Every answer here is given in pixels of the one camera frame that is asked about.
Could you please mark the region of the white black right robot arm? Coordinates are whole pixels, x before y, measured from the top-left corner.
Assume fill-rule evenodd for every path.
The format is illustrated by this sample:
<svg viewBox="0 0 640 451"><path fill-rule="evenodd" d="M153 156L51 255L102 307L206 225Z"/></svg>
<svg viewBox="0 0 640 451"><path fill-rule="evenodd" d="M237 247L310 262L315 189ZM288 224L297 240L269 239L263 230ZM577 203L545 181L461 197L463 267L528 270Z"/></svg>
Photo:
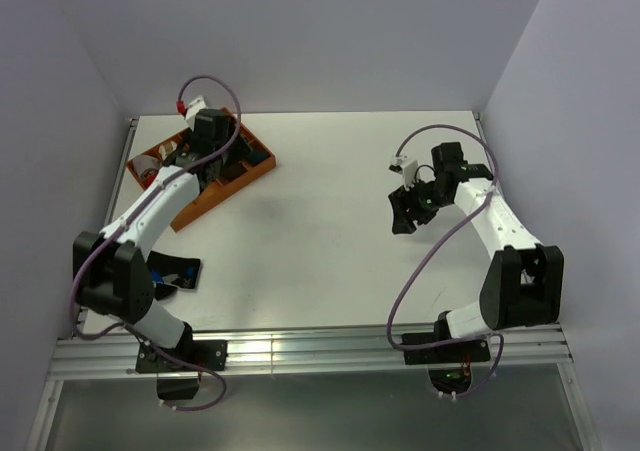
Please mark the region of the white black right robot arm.
<svg viewBox="0 0 640 451"><path fill-rule="evenodd" d="M440 209L455 206L491 259L477 300L438 317L435 354L452 361L466 350L467 338L556 322L564 275L561 250L543 245L525 228L499 193L496 176L485 164L469 163L460 143L436 146L431 157L430 181L421 179L415 160L398 155L391 161L391 171L403 180L389 195L393 234L412 234Z"/></svg>

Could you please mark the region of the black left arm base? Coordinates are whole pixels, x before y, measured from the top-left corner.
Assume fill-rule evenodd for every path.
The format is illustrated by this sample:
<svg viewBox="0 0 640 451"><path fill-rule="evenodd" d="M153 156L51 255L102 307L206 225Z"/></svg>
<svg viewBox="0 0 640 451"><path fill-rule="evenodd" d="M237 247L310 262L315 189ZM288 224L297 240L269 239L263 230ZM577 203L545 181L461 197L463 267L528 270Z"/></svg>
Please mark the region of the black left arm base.
<svg viewBox="0 0 640 451"><path fill-rule="evenodd" d="M196 340L183 354L163 350L170 359L152 346L141 344L135 372L156 375L156 393L164 401L190 401L200 389L204 372L220 372L226 367L228 342L225 340Z"/></svg>

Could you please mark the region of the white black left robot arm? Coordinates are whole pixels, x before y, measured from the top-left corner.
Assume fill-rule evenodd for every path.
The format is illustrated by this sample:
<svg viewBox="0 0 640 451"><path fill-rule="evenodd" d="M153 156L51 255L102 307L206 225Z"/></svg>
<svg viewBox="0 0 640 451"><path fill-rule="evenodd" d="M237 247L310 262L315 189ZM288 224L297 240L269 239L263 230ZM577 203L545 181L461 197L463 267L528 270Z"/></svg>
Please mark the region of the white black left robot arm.
<svg viewBox="0 0 640 451"><path fill-rule="evenodd" d="M82 232L73 243L72 304L118 321L99 333L79 332L97 340L117 327L149 343L172 370L183 370L195 357L193 331L155 297L147 258L173 219L201 193L198 171L219 170L240 135L241 113L216 109L195 114L187 144L196 158L162 165L143 194L119 218L98 233Z"/></svg>

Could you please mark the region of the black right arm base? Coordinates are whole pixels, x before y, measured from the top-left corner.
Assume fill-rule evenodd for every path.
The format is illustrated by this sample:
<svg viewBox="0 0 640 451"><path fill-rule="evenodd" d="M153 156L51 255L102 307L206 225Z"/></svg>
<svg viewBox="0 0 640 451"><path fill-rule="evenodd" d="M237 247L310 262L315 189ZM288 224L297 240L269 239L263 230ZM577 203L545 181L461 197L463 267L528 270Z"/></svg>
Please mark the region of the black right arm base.
<svg viewBox="0 0 640 451"><path fill-rule="evenodd" d="M473 381L471 365L491 358L486 340L404 351L403 356L408 366L427 365L431 384L438 392L449 395L467 392Z"/></svg>

